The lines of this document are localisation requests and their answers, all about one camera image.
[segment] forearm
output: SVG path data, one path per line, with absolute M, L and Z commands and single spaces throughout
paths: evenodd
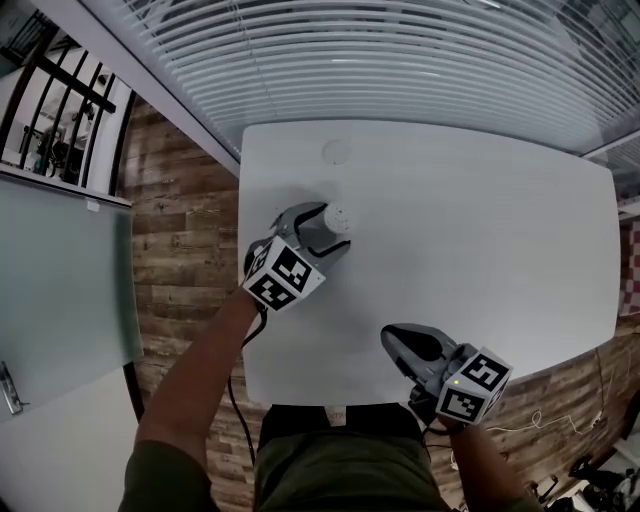
M 209 427 L 256 314 L 255 303 L 244 290 L 227 299 L 160 383 L 136 441 L 174 445 L 206 468 Z
M 452 435 L 451 447 L 471 512 L 500 510 L 525 496 L 520 479 L 481 426 Z

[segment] white wall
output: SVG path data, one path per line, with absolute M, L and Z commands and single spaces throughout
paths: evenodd
M 136 427 L 122 370 L 0 424 L 0 497 L 12 512 L 116 511 Z

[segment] circular mark on table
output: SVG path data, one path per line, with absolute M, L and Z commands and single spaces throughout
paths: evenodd
M 351 156 L 351 146 L 342 140 L 330 140 L 322 148 L 322 159 L 329 165 L 342 165 Z

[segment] small white cap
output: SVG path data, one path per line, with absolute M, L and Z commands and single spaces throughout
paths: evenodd
M 324 223 L 336 235 L 344 235 L 355 228 L 353 215 L 339 203 L 327 205 L 324 210 Z

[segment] table top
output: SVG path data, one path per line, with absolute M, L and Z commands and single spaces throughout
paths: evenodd
M 613 335 L 620 267 L 613 180 L 587 160 L 413 123 L 248 128 L 240 261 L 279 212 L 304 201 L 345 205 L 356 220 L 352 247 L 324 284 L 270 314 L 245 348 L 254 401 L 408 400 L 412 383 L 380 342 L 389 323 L 430 325 L 458 343 L 486 346 L 513 365 L 512 378 Z

